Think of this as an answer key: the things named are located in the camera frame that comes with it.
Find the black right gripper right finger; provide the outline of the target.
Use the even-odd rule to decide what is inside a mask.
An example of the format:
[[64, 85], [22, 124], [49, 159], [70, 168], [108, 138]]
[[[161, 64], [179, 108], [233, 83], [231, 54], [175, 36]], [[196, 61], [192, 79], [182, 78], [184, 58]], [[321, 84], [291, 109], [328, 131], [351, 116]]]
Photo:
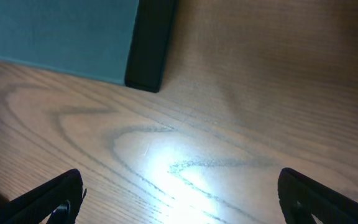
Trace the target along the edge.
[[281, 170], [278, 197], [286, 223], [358, 223], [358, 203], [291, 168]]

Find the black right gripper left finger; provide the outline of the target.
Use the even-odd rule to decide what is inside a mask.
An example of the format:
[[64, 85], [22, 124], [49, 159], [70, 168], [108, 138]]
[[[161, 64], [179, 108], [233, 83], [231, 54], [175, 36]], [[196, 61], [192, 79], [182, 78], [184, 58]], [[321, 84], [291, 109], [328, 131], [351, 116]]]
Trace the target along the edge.
[[71, 169], [0, 207], [0, 224], [75, 224], [86, 195], [81, 174]]

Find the dark green gift box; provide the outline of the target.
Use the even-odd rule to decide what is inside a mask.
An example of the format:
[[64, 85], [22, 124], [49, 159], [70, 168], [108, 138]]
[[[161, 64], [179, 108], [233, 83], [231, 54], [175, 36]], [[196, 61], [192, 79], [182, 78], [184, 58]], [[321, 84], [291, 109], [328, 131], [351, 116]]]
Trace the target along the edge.
[[0, 0], [0, 60], [160, 90], [174, 0]]

